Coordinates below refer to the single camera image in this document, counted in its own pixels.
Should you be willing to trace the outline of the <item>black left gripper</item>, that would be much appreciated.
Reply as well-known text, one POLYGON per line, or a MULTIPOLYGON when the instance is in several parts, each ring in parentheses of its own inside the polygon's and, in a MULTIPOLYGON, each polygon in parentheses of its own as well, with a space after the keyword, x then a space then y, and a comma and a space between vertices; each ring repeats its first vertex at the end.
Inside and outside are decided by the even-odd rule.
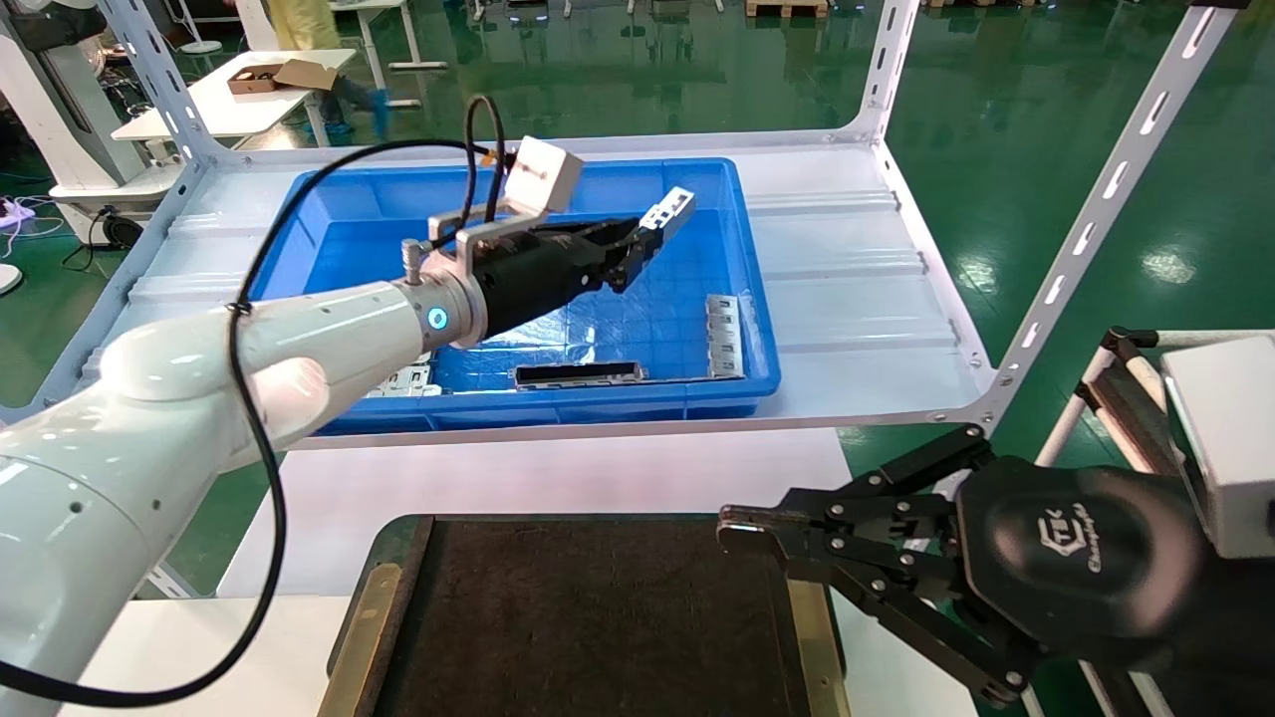
POLYGON ((472 273, 484 299, 481 339, 556 313, 586 292, 625 293, 659 248, 660 228, 636 216, 543 225, 478 242, 472 273))

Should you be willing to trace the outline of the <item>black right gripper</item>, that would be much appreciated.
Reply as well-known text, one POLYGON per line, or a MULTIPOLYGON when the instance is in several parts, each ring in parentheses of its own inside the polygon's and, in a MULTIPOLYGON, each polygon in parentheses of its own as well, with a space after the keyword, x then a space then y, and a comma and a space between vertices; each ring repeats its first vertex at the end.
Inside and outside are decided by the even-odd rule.
POLYGON ((723 506, 717 540, 724 551, 776 559, 794 580, 833 587, 992 706, 1021 698, 1033 660, 994 649, 880 568, 909 540, 955 538, 958 522, 975 598, 1043 652, 1125 667, 1170 658, 1213 559, 1183 487, 1112 466, 993 457, 983 427, 952 427, 841 487, 793 487, 769 508, 723 506), (973 469, 955 501, 935 490, 973 469))

